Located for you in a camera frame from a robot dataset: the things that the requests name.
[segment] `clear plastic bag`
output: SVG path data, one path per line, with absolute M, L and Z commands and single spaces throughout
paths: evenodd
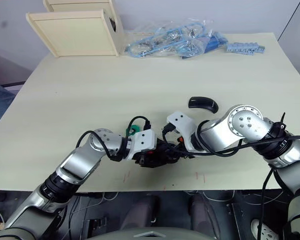
M 180 56 L 190 58 L 205 53 L 212 36 L 207 21 L 191 20 L 187 24 L 175 22 L 152 24 L 130 32 L 125 53 L 131 57 Z

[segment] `wooden board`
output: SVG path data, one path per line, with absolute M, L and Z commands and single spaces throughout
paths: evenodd
M 26 19 L 55 57 L 119 55 L 121 34 L 104 10 L 27 13 Z
M 43 0 L 48 12 L 98 11 L 104 9 L 113 17 L 115 13 L 109 0 Z

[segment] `white table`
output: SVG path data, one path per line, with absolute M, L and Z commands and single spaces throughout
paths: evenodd
M 203 120 L 249 104 L 300 135 L 300 76 L 272 33 L 230 34 L 229 42 L 258 42 L 264 54 L 226 53 L 178 58 L 48 55 L 0 121 L 0 190 L 32 191 L 74 149 L 86 130 L 124 133 L 143 115 L 158 135 L 166 117 L 182 111 Z M 217 114 L 188 109 L 191 96 L 213 98 Z M 81 192 L 261 189 L 269 168 L 251 148 L 235 156 L 180 159 L 142 168 L 104 157 Z M 272 178 L 269 188 L 278 188 Z

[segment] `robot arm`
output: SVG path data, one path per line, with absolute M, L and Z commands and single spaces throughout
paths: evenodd
M 156 147 L 153 130 L 130 136 L 128 141 L 108 129 L 94 131 L 102 139 L 113 160 L 131 160 L 141 151 Z M 106 155 L 100 141 L 90 134 L 86 143 L 74 149 L 56 170 L 18 207 L 0 231 L 0 238 L 35 240 L 54 231 L 59 213 L 69 203 L 78 188 L 97 169 Z
M 284 238 L 300 239 L 300 139 L 290 140 L 292 134 L 286 131 L 282 121 L 272 122 L 253 106 L 237 105 L 221 119 L 206 121 L 199 127 L 182 112 L 174 112 L 168 116 L 167 122 L 182 135 L 185 148 L 194 154 L 222 151 L 240 139 L 247 143 L 261 143 L 283 138 L 252 148 L 274 168 L 279 185 L 294 196 L 288 209 Z

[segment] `black cable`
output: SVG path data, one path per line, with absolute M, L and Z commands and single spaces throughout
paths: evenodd
M 234 151 L 231 152 L 231 153 L 218 153 L 218 152 L 212 150 L 212 148 L 210 148 L 210 147 L 205 143 L 205 141 L 203 140 L 203 138 L 202 138 L 202 136 L 201 136 L 201 128 L 202 128 L 203 124 L 205 124 L 205 123 L 207 123 L 207 122 L 209 122 L 209 120 L 202 121 L 202 122 L 198 125 L 198 128 L 196 129 L 196 135 L 197 135 L 198 140 L 200 141 L 200 143 L 201 143 L 201 144 L 202 144 L 202 145 L 203 145 L 210 153 L 213 153 L 214 155 L 217 155 L 217 156 L 219 156 L 219 157 L 224 157 L 224 158 L 225 158 L 225 157 L 231 157 L 231 156 L 235 155 L 235 154 L 239 151 L 239 149 L 234 150 Z M 242 139 L 239 140 L 238 147 L 241 146 L 242 141 L 243 141 Z
M 279 42 L 279 40 L 280 40 L 281 36 L 284 34 L 284 32 L 285 32 L 286 28 L 288 27 L 288 25 L 289 25 L 289 23 L 290 23 L 291 19 L 292 19 L 292 18 L 293 18 L 293 16 L 295 15 L 295 13 L 296 13 L 297 9 L 299 8 L 299 5 L 300 5 L 300 2 L 299 2 L 299 4 L 296 6 L 296 8 L 295 8 L 294 12 L 292 13 L 292 15 L 291 15 L 291 17 L 290 17 L 289 21 L 286 23 L 286 25 L 285 25 L 284 29 L 282 30 L 282 32 L 281 32 L 281 34 L 280 34 L 280 36 L 279 36 L 279 38 L 278 38 L 278 42 Z
M 286 115 L 286 113 L 284 112 L 281 116 L 280 123 L 284 123 L 285 115 Z
M 162 138 L 165 141 L 165 143 L 168 145 L 169 143 L 166 139 L 166 133 L 162 133 Z M 225 149 L 222 151 L 217 151 L 217 153 L 224 154 L 224 153 L 229 153 L 229 152 L 233 152 L 233 151 L 240 150 L 240 149 L 245 149 L 245 148 L 256 146 L 256 145 L 271 144 L 271 143 L 276 143 L 276 142 L 282 142 L 284 140 L 289 141 L 289 140 L 297 140 L 297 139 L 300 139 L 300 135 L 259 140 L 259 141 L 250 142 L 250 143 L 247 143 L 247 144 L 244 144 L 241 146 L 231 147 L 231 148 L 228 148 L 228 149 Z M 190 156 L 190 155 L 194 155 L 194 156 L 213 156 L 213 155 L 215 155 L 214 153 L 211 153 L 211 152 L 203 153 L 203 152 L 180 151 L 180 150 L 173 149 L 172 147 L 169 147 L 169 146 L 168 146 L 168 148 L 170 150 L 175 151 L 176 153 L 180 153 L 180 154 L 184 154 L 184 155 L 188 155 L 188 156 Z
M 62 226 L 62 224 L 64 223 L 64 221 L 66 219 L 67 211 L 68 211 L 68 205 L 65 206 L 65 208 L 63 210 L 62 218 L 61 218 L 60 222 L 58 223 L 58 225 L 55 227 L 56 230 L 58 230 Z
M 68 220 L 68 231 L 69 231 L 69 239 L 72 240 L 72 237 L 71 237 L 71 220 L 72 220 L 72 216 L 74 215 L 73 212 L 76 210 L 77 206 L 79 204 L 79 197 L 76 197 L 73 205 L 72 205 L 72 208 L 71 208 L 71 211 L 70 211 L 70 214 L 69 214 L 69 220 Z
M 274 172 L 274 169 L 271 168 L 268 175 L 266 176 L 263 186 L 262 186 L 262 192 L 261 192 L 261 217 L 259 219 L 259 226 L 258 226 L 258 235 L 257 240 L 261 240 L 261 230 L 262 230 L 262 222 L 264 221 L 264 215 L 265 215 L 265 191 L 267 187 L 267 183 Z
M 92 131 L 92 130 L 86 131 L 85 133 L 83 133 L 83 134 L 81 135 L 81 137 L 79 138 L 78 142 L 76 143 L 75 148 L 78 148 L 78 147 L 80 146 L 80 143 L 81 143 L 82 139 L 83 139 L 87 134 L 92 134 L 93 136 L 95 136 L 96 139 L 98 139 L 98 141 L 99 141 L 100 144 L 102 145 L 102 147 L 103 147 L 103 149 L 104 149 L 104 151 L 105 151 L 107 157 L 108 157 L 109 159 L 111 159 L 110 152 L 109 152 L 109 150 L 108 150 L 108 148 L 107 148 L 105 142 L 101 139 L 101 137 L 100 137 L 97 133 L 95 133 L 95 132 Z

